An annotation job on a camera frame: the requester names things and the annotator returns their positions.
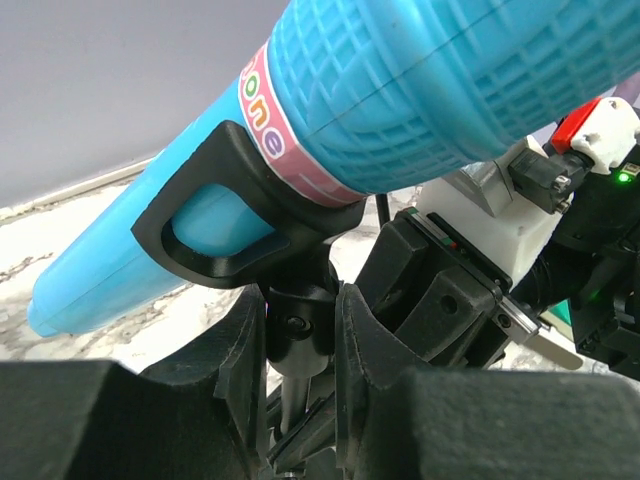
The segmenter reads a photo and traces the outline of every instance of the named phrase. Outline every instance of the green light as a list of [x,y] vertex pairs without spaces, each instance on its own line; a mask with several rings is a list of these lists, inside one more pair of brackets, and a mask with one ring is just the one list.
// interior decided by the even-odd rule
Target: green light
[[631,175],[629,175],[628,173],[621,173],[620,175],[618,175],[618,181],[620,183],[629,183],[632,180]]

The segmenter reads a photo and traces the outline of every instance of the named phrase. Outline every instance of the marble tile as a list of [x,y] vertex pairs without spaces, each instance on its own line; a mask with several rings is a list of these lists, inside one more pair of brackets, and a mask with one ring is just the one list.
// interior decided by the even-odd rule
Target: marble tile
[[[29,329],[26,308],[38,275],[125,187],[109,186],[0,225],[0,360],[112,358],[138,372],[189,342],[233,305],[239,290],[188,285],[90,334],[42,339]],[[392,215],[414,204],[419,192],[420,187],[416,187],[390,194]],[[369,201],[361,225],[340,238],[332,249],[332,261],[343,280],[355,280],[378,232],[375,204]],[[509,347],[496,368],[559,369],[515,345]],[[588,360],[581,371],[608,373],[606,367]],[[277,373],[271,371],[270,389],[277,382]]]

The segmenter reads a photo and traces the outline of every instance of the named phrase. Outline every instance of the blue cylinder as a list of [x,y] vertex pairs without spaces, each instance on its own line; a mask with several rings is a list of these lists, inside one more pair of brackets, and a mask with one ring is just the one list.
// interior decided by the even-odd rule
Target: blue cylinder
[[[229,89],[42,274],[40,335],[95,330],[184,281],[131,227],[224,120],[280,178],[340,206],[503,154],[640,69],[640,0],[294,0]],[[230,255],[272,232],[211,185],[172,220]]]

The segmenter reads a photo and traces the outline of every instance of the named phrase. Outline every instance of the pink label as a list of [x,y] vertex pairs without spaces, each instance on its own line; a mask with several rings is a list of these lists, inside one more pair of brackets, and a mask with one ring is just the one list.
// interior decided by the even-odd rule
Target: pink label
[[341,207],[365,195],[340,183],[296,138],[276,98],[267,61],[268,42],[242,70],[238,98],[247,128],[271,169],[300,195],[326,207]]

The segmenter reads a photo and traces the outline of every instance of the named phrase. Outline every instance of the white trim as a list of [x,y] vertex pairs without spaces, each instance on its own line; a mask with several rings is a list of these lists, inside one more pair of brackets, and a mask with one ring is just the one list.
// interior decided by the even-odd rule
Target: white trim
[[52,203],[68,200],[77,195],[82,195],[83,193],[90,192],[91,190],[96,190],[98,188],[138,175],[147,167],[147,165],[149,165],[153,158],[134,163],[133,165],[129,165],[127,167],[119,168],[118,170],[114,170],[113,172],[105,173],[104,175],[100,175],[76,185],[63,188],[62,190],[49,193],[42,197],[36,198],[35,200],[31,200],[30,202],[15,205],[13,207],[0,208],[0,225],[2,223],[5,223],[7,220],[11,220],[19,215],[24,215],[25,213],[28,213],[34,209],[46,207],[48,205],[51,205]]

